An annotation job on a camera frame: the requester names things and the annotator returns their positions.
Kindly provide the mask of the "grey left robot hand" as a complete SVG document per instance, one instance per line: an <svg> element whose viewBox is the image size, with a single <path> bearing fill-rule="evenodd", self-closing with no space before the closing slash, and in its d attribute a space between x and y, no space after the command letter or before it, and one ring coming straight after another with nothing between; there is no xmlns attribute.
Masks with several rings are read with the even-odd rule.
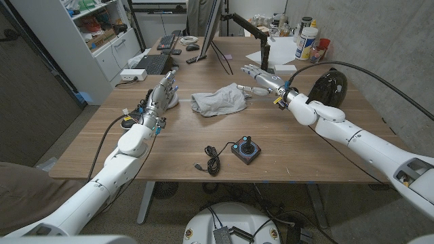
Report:
<svg viewBox="0 0 434 244"><path fill-rule="evenodd" d="M173 87L176 70L171 70L160 80L151 92L144 112L141 114L139 124L155 130L157 127L165 127L165 119L162 117L168 107L173 107L178 103L176 91L178 86Z"/></svg>

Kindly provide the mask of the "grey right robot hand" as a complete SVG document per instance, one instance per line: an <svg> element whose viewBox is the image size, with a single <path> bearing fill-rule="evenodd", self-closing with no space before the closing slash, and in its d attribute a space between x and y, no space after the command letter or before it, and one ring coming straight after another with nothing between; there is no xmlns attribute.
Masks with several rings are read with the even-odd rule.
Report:
<svg viewBox="0 0 434 244"><path fill-rule="evenodd" d="M285 87L285 81L277 75L268 73L252 64L241 67L241 70L253 77L259 85L265 88L270 88L284 100L287 99L286 96L288 95L288 91Z"/></svg>

